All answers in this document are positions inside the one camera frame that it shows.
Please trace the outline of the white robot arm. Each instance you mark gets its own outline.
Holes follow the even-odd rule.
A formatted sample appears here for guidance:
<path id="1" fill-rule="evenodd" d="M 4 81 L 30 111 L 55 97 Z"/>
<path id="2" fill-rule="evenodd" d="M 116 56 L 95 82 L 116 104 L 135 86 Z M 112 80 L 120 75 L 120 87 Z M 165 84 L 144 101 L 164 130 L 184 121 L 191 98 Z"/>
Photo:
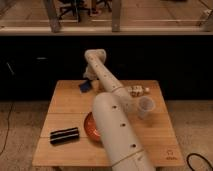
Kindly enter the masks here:
<path id="1" fill-rule="evenodd" d="M 106 51 L 84 53 L 88 63 L 84 76 L 99 79 L 105 91 L 95 96 L 92 114 L 113 171 L 156 171 L 127 115 L 133 98 L 124 85 L 105 67 Z"/>

